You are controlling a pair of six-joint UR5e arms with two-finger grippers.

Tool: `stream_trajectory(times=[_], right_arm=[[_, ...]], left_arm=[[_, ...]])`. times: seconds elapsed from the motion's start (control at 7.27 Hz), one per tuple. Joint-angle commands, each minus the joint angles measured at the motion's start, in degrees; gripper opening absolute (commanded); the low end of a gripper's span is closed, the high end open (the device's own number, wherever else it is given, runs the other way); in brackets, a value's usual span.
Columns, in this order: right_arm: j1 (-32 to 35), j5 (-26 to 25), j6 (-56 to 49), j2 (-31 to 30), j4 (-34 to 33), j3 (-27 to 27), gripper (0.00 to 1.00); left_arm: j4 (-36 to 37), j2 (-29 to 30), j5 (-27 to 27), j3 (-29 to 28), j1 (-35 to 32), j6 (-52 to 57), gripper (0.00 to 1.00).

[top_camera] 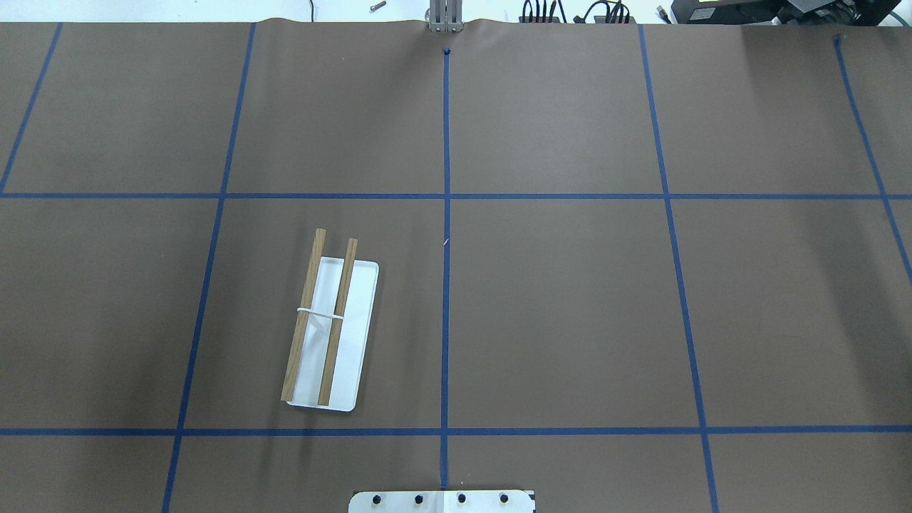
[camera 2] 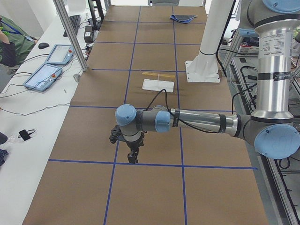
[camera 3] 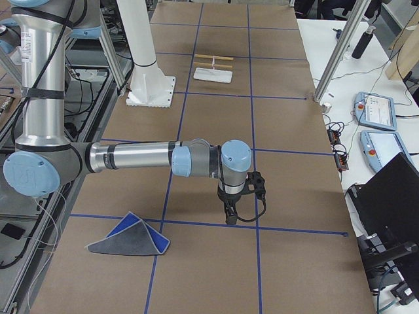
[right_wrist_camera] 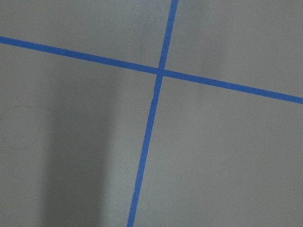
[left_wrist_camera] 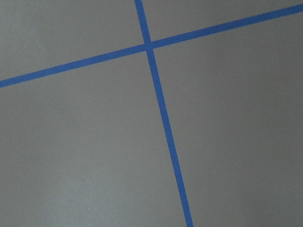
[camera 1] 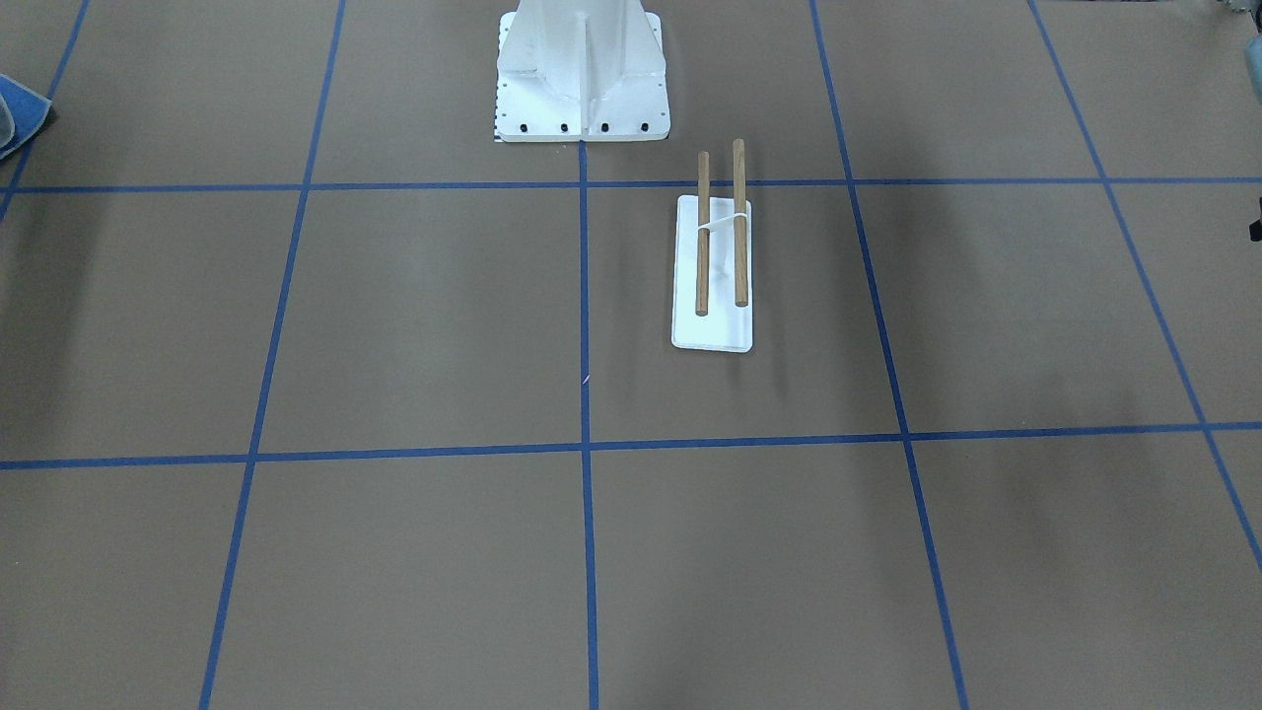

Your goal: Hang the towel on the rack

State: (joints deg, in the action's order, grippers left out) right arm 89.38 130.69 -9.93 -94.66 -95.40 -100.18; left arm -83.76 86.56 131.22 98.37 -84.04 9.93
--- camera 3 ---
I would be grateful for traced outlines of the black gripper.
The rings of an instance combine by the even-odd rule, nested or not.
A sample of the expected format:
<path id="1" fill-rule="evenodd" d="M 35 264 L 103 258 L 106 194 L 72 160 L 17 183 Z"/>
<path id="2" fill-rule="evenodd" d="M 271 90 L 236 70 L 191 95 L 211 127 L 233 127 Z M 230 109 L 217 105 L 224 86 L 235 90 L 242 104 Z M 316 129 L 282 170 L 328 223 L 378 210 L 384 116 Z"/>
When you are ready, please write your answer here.
<path id="1" fill-rule="evenodd" d="M 236 203 L 240 201 L 242 196 L 248 195 L 249 191 L 247 188 L 243 189 L 237 194 L 226 193 L 222 188 L 217 188 L 217 195 L 219 199 L 225 204 L 225 223 L 236 224 Z"/>

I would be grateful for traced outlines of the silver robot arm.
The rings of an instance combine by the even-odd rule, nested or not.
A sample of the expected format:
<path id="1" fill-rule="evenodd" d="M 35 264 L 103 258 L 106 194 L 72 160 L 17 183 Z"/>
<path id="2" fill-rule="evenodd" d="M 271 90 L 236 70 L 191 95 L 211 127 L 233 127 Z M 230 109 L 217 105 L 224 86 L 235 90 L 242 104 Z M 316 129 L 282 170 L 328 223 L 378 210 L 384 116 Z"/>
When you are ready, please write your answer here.
<path id="1" fill-rule="evenodd" d="M 72 143 L 64 133 L 65 40 L 69 35 L 99 37 L 99 1 L 13 1 L 21 30 L 22 134 L 5 161 L 8 184 L 38 198 L 81 175 L 104 169 L 171 168 L 182 177 L 219 181 L 226 222 L 239 221 L 236 202 L 249 193 L 251 150 L 239 140 L 212 146 L 203 139 L 151 143 Z"/>

